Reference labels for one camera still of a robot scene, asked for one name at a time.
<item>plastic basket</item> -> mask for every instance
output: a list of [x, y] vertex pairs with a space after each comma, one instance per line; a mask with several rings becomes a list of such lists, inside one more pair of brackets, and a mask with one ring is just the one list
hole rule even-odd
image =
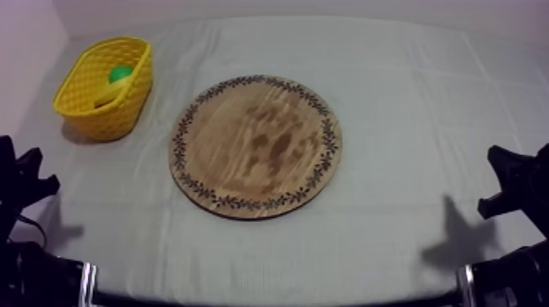
[[[141, 38], [111, 38], [86, 49], [63, 81], [54, 110], [93, 140], [117, 140], [135, 126], [153, 82], [150, 44]], [[111, 102], [96, 108], [94, 97], [112, 68], [130, 65], [133, 73]]]

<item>gray cloth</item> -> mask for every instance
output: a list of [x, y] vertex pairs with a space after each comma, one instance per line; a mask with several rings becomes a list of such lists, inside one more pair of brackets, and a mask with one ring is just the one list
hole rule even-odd
[[[52, 107], [85, 47], [140, 36], [154, 85], [134, 131], [88, 144]], [[343, 155], [326, 189], [273, 220], [193, 205], [167, 165], [192, 98], [227, 78], [298, 81], [337, 115]], [[522, 213], [482, 221], [498, 191], [490, 145], [535, 152], [549, 132], [549, 54], [477, 34], [339, 17], [196, 20], [72, 41], [16, 135], [62, 183], [51, 251], [100, 267], [132, 296], [249, 305], [375, 302], [446, 291], [453, 271], [542, 239]]]

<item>wooden tray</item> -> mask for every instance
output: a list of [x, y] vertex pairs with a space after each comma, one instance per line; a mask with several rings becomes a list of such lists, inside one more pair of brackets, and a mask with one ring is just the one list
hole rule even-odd
[[341, 157], [341, 130], [312, 90], [254, 75], [202, 92], [177, 119], [172, 175], [202, 208], [235, 219], [279, 216], [328, 183]]

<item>ball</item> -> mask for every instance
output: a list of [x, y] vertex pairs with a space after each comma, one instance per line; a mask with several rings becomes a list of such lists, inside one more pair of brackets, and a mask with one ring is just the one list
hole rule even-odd
[[120, 79], [129, 77], [133, 72], [133, 67], [130, 65], [118, 65], [109, 73], [109, 83], [117, 82]]

